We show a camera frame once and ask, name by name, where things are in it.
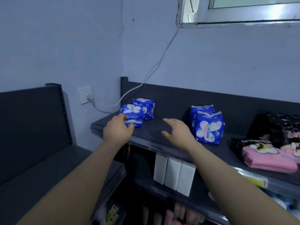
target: left arm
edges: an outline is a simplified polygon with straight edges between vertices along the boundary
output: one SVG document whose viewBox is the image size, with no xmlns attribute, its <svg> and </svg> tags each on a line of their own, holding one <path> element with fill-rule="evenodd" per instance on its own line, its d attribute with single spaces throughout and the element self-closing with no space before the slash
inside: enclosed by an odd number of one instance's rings
<svg viewBox="0 0 300 225">
<path fill-rule="evenodd" d="M 113 117 L 104 128 L 100 147 L 54 186 L 17 225 L 86 225 L 114 156 L 133 133 L 133 123 L 127 128 L 125 118 L 124 114 Z"/>
</svg>

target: white cable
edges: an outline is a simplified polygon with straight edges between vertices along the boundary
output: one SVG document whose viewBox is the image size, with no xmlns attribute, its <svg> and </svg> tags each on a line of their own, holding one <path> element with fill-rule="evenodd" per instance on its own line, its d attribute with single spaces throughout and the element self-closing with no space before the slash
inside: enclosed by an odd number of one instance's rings
<svg viewBox="0 0 300 225">
<path fill-rule="evenodd" d="M 96 106 L 96 107 L 99 107 L 99 108 L 117 106 L 117 105 L 121 102 L 122 98 L 124 98 L 125 95 L 127 95 L 127 94 L 128 94 L 129 92 L 131 92 L 132 90 L 141 87 L 141 86 L 142 86 L 142 85 L 143 85 L 143 84 L 144 84 L 144 83 L 152 76 L 152 74 L 155 73 L 156 70 L 158 70 L 158 68 L 159 68 L 159 66 L 160 66 L 160 64 L 161 64 L 161 62 L 162 62 L 162 60 L 163 60 L 163 57 L 165 56 L 165 54 L 166 54 L 168 48 L 170 47 L 171 43 L 172 43 L 173 40 L 175 39 L 175 37 L 176 37 L 176 35 L 177 35 L 178 31 L 179 31 L 179 28 L 180 28 L 180 25 L 178 26 L 178 28 L 177 28 L 177 30 L 176 30 L 174 36 L 172 37 L 171 41 L 170 41 L 169 44 L 167 45 L 167 48 L 164 50 L 163 55 L 161 56 L 161 59 L 159 60 L 158 63 L 156 63 L 156 64 L 150 69 L 150 71 L 149 71 L 149 72 L 147 73 L 147 75 L 145 76 L 143 83 L 141 83 L 139 86 L 134 87 L 133 89 L 131 89 L 131 90 L 129 90 L 128 92 L 126 92 L 126 93 L 120 98 L 120 100 L 119 100 L 115 105 L 111 105 L 111 106 L 97 106 L 97 105 L 95 104 L 95 101 L 94 101 L 94 100 L 90 100 L 92 103 L 94 103 L 93 105 Z M 152 71 L 152 69 L 154 69 L 156 66 L 157 66 L 157 68 L 149 75 L 149 73 Z"/>
</svg>

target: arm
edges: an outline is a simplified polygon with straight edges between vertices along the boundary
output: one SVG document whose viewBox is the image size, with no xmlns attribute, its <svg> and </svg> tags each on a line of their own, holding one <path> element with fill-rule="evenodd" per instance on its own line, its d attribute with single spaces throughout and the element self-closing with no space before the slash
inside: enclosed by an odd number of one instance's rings
<svg viewBox="0 0 300 225">
<path fill-rule="evenodd" d="M 100 147 L 54 186 L 17 225 L 86 225 L 115 154 L 132 135 L 133 123 L 127 128 L 125 117 L 113 117 L 104 128 Z"/>
<path fill-rule="evenodd" d="M 162 134 L 190 155 L 231 225 L 300 224 L 258 187 L 198 143 L 182 121 L 164 121 L 172 127 L 172 134 L 165 131 Z"/>
</svg>

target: window frame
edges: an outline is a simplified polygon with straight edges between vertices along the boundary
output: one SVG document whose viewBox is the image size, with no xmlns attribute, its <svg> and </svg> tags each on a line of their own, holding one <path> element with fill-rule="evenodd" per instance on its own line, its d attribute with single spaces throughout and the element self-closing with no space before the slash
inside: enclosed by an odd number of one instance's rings
<svg viewBox="0 0 300 225">
<path fill-rule="evenodd" d="M 190 24 L 282 23 L 300 21 L 300 2 L 212 8 L 214 0 L 199 0 L 197 22 Z M 185 0 L 179 0 L 177 25 L 183 23 Z"/>
</svg>

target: blue sanitary pad package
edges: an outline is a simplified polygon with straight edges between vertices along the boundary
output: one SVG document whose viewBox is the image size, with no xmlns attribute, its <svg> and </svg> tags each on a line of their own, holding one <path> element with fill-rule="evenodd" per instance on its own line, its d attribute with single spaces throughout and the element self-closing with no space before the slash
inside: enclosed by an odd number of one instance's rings
<svg viewBox="0 0 300 225">
<path fill-rule="evenodd" d="M 127 115 L 125 125 L 128 127 L 133 122 L 135 127 L 142 127 L 144 122 L 144 113 L 141 107 L 132 104 L 123 105 L 120 114 Z"/>
<path fill-rule="evenodd" d="M 222 113 L 215 114 L 198 111 L 195 121 L 195 138 L 199 142 L 220 144 L 225 123 Z"/>
<path fill-rule="evenodd" d="M 190 120 L 192 123 L 192 131 L 195 133 L 195 120 L 196 120 L 196 114 L 198 111 L 206 112 L 209 114 L 214 114 L 215 109 L 213 105 L 210 106 L 192 106 L 192 109 L 190 111 Z"/>
<path fill-rule="evenodd" d="M 143 109 L 145 120 L 154 118 L 155 101 L 147 99 L 133 99 L 134 105 L 140 106 Z"/>
</svg>

